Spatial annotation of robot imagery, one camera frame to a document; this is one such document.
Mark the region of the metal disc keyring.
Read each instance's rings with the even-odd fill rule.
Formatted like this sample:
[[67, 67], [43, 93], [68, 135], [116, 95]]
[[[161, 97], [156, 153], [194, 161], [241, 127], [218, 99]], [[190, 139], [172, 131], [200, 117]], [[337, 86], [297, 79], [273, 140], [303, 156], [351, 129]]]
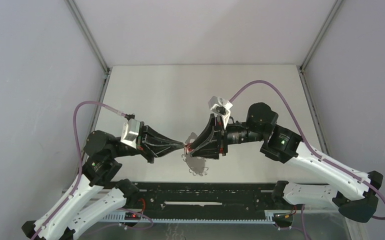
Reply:
[[186, 151], [181, 155], [181, 158], [188, 166], [188, 172], [193, 176], [203, 177], [208, 174], [209, 167], [206, 165], [206, 158], [192, 157]]

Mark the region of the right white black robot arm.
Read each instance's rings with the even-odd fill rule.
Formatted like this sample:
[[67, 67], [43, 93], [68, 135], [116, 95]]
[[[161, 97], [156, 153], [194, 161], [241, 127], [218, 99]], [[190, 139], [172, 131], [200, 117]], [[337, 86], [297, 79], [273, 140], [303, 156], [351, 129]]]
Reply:
[[230, 122], [228, 111], [214, 106], [201, 134], [185, 147], [191, 157], [219, 159], [230, 145], [262, 142], [260, 152], [267, 158], [307, 170], [324, 184], [299, 184], [279, 180], [271, 194], [277, 209], [288, 205], [309, 205], [335, 209], [353, 221], [366, 223], [374, 217], [379, 199], [376, 195], [383, 181], [377, 171], [354, 170], [308, 146], [304, 138], [277, 124], [278, 114], [269, 105], [252, 104], [244, 122]]

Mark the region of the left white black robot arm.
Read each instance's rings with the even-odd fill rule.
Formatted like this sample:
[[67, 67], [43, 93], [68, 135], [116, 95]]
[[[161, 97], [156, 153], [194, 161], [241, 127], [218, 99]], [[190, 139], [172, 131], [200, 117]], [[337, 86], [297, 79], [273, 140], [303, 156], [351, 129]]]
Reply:
[[86, 205], [121, 169], [117, 158], [140, 155], [153, 163], [155, 158], [184, 147], [185, 143], [170, 139], [135, 119], [123, 125], [120, 137], [93, 131], [83, 149], [88, 159], [81, 173], [43, 217], [25, 222], [22, 231], [31, 240], [77, 240], [110, 212], [138, 204], [139, 189], [129, 179], [122, 179], [104, 197]]

